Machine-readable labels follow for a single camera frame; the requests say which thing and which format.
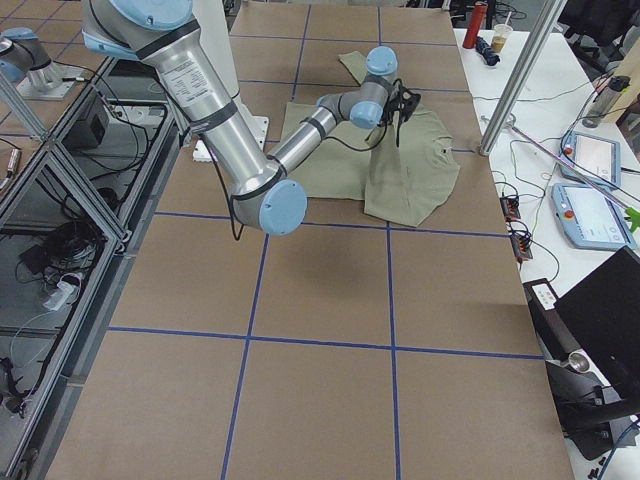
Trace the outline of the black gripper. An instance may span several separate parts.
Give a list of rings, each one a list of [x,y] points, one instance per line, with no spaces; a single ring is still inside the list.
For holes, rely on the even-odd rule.
[[[396,125],[396,145],[400,145],[400,131],[404,123],[408,122],[415,111],[415,94],[400,92],[391,102],[391,114],[398,116]]]

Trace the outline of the grey robot arm at edge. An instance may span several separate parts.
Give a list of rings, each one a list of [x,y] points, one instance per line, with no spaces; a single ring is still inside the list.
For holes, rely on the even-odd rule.
[[[1,33],[1,72],[25,99],[63,100],[84,69],[54,62],[30,28],[15,27]]]

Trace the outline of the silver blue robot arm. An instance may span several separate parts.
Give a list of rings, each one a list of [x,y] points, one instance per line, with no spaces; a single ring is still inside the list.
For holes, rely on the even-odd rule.
[[[270,235],[293,232],[306,214],[307,195],[289,174],[341,122],[367,130],[387,124],[402,97],[396,54],[378,46],[366,57],[357,90],[321,97],[311,115],[264,153],[200,44],[192,2],[85,1],[82,7],[86,47],[156,70],[192,131],[231,177],[225,194],[231,217]]]

